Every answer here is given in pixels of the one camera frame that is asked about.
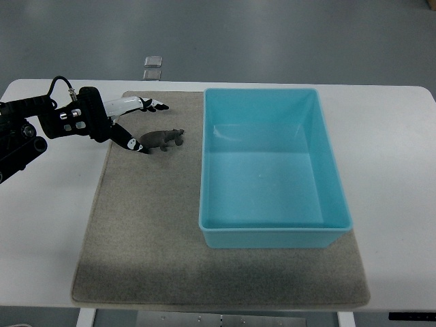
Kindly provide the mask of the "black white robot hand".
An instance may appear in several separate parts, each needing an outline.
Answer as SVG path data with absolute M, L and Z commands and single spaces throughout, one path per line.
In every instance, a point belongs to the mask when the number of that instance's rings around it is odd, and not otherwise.
M 69 96 L 72 101 L 67 106 L 55 109 L 49 115 L 52 121 L 50 127 L 44 128 L 44 133 L 50 139 L 89 136 L 99 143 L 112 140 L 124 149 L 139 153 L 149 150 L 115 120 L 137 110 L 157 112 L 169 108 L 155 99 L 138 96 L 103 102 L 95 87 L 82 87 L 78 93 L 70 88 Z

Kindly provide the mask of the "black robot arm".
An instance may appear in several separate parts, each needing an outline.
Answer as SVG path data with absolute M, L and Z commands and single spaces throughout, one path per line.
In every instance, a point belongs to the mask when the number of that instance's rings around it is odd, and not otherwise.
M 61 136 L 63 124 L 57 110 L 57 102 L 51 98 L 57 81 L 68 86 L 72 100 L 76 93 L 69 80 L 63 76 L 53 78 L 45 95 L 1 103 L 1 182 L 24 170 L 30 162 L 44 153 L 47 141 L 37 134 L 36 128 L 28 121 L 36 116 L 49 138 Z

